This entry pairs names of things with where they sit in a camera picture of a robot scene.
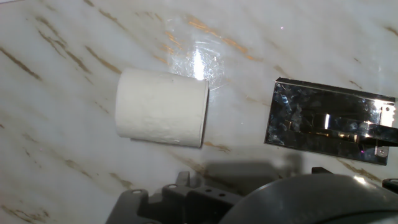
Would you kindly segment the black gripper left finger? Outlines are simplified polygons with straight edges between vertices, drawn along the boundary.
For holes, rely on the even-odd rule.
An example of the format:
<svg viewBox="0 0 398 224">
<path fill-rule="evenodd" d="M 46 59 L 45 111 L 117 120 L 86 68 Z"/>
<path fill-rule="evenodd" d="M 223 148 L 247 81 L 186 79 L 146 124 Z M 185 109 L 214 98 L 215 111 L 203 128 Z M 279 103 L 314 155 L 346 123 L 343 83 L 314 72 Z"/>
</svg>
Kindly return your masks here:
<svg viewBox="0 0 398 224">
<path fill-rule="evenodd" d="M 176 181 L 159 193 L 147 190 L 123 192 L 107 224 L 202 224 L 219 223 L 241 196 L 203 185 L 190 186 L 190 173 L 180 172 Z"/>
</svg>

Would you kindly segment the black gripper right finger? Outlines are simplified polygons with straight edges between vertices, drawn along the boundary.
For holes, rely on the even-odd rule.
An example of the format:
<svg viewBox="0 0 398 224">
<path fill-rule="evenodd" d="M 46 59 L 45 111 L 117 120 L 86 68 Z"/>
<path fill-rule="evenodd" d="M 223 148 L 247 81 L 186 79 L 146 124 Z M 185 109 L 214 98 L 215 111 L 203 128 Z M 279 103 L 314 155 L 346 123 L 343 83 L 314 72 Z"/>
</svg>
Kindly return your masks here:
<svg viewBox="0 0 398 224">
<path fill-rule="evenodd" d="M 384 179 L 382 187 L 398 194 L 398 179 Z"/>
</svg>

